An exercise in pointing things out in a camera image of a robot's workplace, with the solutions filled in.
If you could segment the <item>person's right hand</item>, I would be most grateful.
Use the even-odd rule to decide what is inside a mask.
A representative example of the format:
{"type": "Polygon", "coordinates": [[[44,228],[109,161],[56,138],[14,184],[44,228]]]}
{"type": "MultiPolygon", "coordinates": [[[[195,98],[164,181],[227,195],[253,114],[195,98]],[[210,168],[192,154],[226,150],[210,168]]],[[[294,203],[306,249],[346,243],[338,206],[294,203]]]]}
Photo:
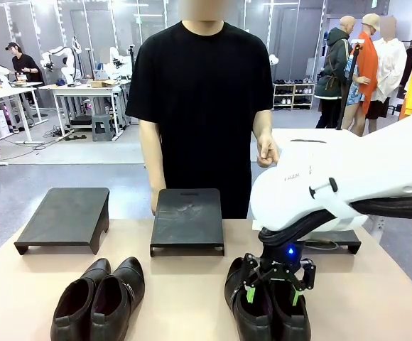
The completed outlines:
{"type": "Polygon", "coordinates": [[[152,212],[153,215],[156,215],[159,195],[160,195],[160,192],[163,191],[163,190],[165,190],[165,188],[152,189],[152,192],[151,192],[151,212],[152,212]]]}

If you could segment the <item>person's left hand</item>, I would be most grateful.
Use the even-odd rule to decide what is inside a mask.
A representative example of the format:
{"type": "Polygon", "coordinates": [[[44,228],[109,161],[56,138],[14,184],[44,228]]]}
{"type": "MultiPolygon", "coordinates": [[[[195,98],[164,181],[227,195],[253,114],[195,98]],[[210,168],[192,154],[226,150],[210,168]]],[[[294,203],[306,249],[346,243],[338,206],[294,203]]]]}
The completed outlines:
{"type": "Polygon", "coordinates": [[[257,160],[256,162],[262,168],[268,168],[276,165],[279,161],[279,148],[272,135],[262,134],[257,139],[257,160]]]}

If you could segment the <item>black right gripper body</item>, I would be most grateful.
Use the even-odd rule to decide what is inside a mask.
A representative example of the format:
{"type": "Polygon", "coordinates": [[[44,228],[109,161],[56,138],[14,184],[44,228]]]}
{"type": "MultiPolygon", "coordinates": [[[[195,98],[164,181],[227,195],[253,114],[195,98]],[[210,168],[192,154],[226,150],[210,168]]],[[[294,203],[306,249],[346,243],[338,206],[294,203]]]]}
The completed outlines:
{"type": "Polygon", "coordinates": [[[292,281],[301,268],[304,241],[289,242],[278,246],[265,244],[260,256],[260,273],[270,279],[292,281]]]}

